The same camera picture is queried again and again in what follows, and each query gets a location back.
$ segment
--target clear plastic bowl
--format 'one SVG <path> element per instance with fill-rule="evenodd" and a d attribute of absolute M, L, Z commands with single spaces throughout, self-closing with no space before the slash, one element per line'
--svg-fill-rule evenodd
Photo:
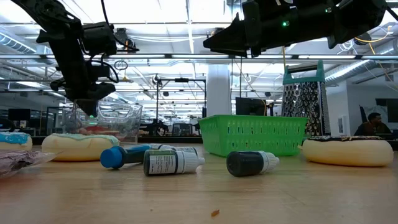
<path fill-rule="evenodd" d="M 88 116 L 78 106 L 92 104 L 90 100 L 76 100 L 72 109 L 63 111 L 63 132 L 72 134 L 112 135 L 120 142 L 137 144 L 142 106 L 99 101 L 97 117 Z"/>

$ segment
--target bottle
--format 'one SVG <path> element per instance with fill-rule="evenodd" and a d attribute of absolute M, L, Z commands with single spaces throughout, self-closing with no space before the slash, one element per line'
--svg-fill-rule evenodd
<path fill-rule="evenodd" d="M 183 174 L 194 172 L 205 159 L 192 152 L 148 150 L 144 156 L 144 173 L 150 175 Z"/>
<path fill-rule="evenodd" d="M 144 154 L 149 149 L 151 149 L 151 146 L 148 144 L 133 146 L 130 149 L 113 146 L 104 150 L 99 159 L 103 167 L 118 169 L 125 164 L 144 162 Z"/>
<path fill-rule="evenodd" d="M 245 177 L 272 171 L 279 158 L 263 151 L 230 152 L 226 158 L 228 172 L 235 177 Z"/>
<path fill-rule="evenodd" d="M 198 151 L 194 147 L 173 147 L 169 145 L 163 144 L 151 144 L 152 149 L 158 149 L 160 151 L 164 150 L 173 150 L 173 151 L 184 151 L 184 152 L 193 152 L 198 155 Z"/>

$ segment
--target wooden table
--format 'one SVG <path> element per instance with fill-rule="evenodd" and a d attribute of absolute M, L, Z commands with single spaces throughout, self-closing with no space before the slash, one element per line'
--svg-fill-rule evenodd
<path fill-rule="evenodd" d="M 398 162 L 328 166 L 282 157 L 271 174 L 236 178 L 204 153 L 196 174 L 146 177 L 142 165 L 49 162 L 0 180 L 0 223 L 394 223 Z M 220 214 L 211 218 L 210 213 Z"/>

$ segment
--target white pillar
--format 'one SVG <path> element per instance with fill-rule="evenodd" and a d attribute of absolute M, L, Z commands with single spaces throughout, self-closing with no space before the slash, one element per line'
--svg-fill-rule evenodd
<path fill-rule="evenodd" d="M 231 114 L 231 74 L 228 65 L 209 65 L 207 73 L 207 117 Z"/>

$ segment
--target box grater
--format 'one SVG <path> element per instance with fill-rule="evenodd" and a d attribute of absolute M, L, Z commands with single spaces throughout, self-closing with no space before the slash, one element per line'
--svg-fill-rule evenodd
<path fill-rule="evenodd" d="M 315 77 L 292 78 L 292 73 L 316 70 Z M 306 66 L 286 66 L 282 116 L 308 118 L 305 134 L 330 135 L 323 61 Z"/>

